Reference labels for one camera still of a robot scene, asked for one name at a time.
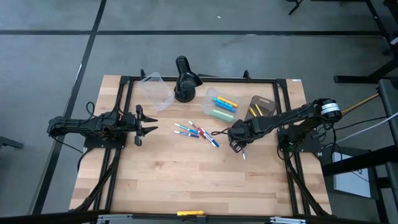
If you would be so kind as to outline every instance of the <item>concrete floor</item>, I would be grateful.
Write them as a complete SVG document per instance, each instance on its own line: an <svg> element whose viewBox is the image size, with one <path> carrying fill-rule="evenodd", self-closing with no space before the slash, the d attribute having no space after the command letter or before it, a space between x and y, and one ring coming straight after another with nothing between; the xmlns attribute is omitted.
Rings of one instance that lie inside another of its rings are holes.
<svg viewBox="0 0 398 224"><path fill-rule="evenodd" d="M2 0L0 29L91 30L100 0ZM395 28L389 12L374 1L383 22ZM282 0L108 0L100 30L376 30L365 3L304 1L292 15ZM48 120L65 109L88 41L85 35L0 35L0 135L25 142L24 150L0 150L0 216L24 215L37 188L52 140ZM85 104L96 101L103 75L176 75L174 60L185 55L192 70L221 77L302 79L306 98L329 97L342 108L375 93L377 85L335 84L334 75L368 75L391 59L383 39L369 37L276 36L97 36L73 117L85 118ZM384 116L380 99L345 117L338 126ZM371 123L338 133L343 138ZM81 147L83 138L65 142ZM387 125L345 141L342 146L378 149L392 144ZM79 153L63 147L45 213L67 211ZM385 175L381 167L379 175ZM398 214L391 190L383 190L392 223ZM374 201L329 194L339 217L378 221Z"/></svg>

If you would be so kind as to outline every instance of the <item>black desk lamp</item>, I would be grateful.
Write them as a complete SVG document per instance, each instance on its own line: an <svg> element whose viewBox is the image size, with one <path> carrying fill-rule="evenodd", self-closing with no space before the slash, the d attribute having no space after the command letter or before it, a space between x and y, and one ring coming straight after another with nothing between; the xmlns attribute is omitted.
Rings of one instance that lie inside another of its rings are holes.
<svg viewBox="0 0 398 224"><path fill-rule="evenodd" d="M189 102L195 97L195 87L200 86L203 82L199 76L191 71L186 57L179 56L175 60L177 64L178 73L177 83L174 87L174 97L182 103Z"/></svg>

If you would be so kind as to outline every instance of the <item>wooden table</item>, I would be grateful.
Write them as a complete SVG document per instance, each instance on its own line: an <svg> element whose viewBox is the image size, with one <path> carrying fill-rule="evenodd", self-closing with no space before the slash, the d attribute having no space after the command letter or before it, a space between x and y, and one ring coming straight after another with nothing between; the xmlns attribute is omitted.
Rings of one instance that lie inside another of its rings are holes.
<svg viewBox="0 0 398 224"><path fill-rule="evenodd" d="M112 110L119 80L120 76L104 76L95 114ZM175 86L166 83L171 89ZM291 107L305 104L301 81L287 80L287 85ZM206 82L197 88L193 101L176 100L157 113L134 83L130 111L135 110L135 105L142 105L145 115L159 120L144 126L159 128L142 138L141 147L134 145L135 133L128 135L121 153L112 212L176 214L179 210L204 210L208 215L292 215L285 164L276 154L276 130L250 144L246 160L229 147L226 135L215 136L220 148L214 148L202 138L173 133L179 130L174 123L189 126L188 120L208 132L232 125L201 111L209 87L243 98L247 105L241 106L247 107L253 95L274 100L271 84ZM279 94L284 110L282 90ZM331 212L319 161L311 153L300 155L309 191L323 209ZM94 149L82 160L70 208L79 206L96 185L103 156L104 149ZM108 187L104 189L100 208L104 208ZM296 194L299 211L303 213L297 186Z"/></svg>

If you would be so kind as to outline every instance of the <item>clear plastic container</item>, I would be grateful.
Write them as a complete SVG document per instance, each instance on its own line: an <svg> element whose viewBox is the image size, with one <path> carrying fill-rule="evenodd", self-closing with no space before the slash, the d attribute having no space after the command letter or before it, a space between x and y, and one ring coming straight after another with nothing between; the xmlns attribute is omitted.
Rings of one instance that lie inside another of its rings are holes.
<svg viewBox="0 0 398 224"><path fill-rule="evenodd" d="M157 72L139 81L138 87L144 92L156 111L162 111L174 103L174 91L166 85Z"/></svg>
<svg viewBox="0 0 398 224"><path fill-rule="evenodd" d="M219 96L226 100L232 101L233 103L236 103L238 107L233 107L235 109L235 112L216 106L213 98L217 98ZM213 87L210 87L207 90L205 99L201 104L201 109L204 113L222 119L226 122L235 122L236 120L238 120L239 114L242 112L241 108L241 100L239 98L221 93Z"/></svg>

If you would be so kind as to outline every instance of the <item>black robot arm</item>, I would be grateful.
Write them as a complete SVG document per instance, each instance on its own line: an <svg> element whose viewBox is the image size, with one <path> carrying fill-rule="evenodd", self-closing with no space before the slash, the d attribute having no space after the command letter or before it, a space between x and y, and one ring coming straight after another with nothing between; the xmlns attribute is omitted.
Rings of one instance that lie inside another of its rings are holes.
<svg viewBox="0 0 398 224"><path fill-rule="evenodd" d="M143 128L141 122L156 122L156 119L146 117L141 105L136 106L136 115L127 113L121 115L117 111L92 116L89 119L66 119L56 117L49 121L48 134L55 138L68 133L78 133L86 138L94 138L101 142L117 142L128 132L136 132L134 143L140 146L141 136L145 136L157 127Z"/></svg>
<svg viewBox="0 0 398 224"><path fill-rule="evenodd" d="M247 121L238 120L228 129L229 145L239 152L254 140L264 137L275 128L281 128L279 142L281 147L296 144L317 126L333 125L341 119L341 111L336 101L319 99L300 108L287 111L271 117L254 117Z"/></svg>

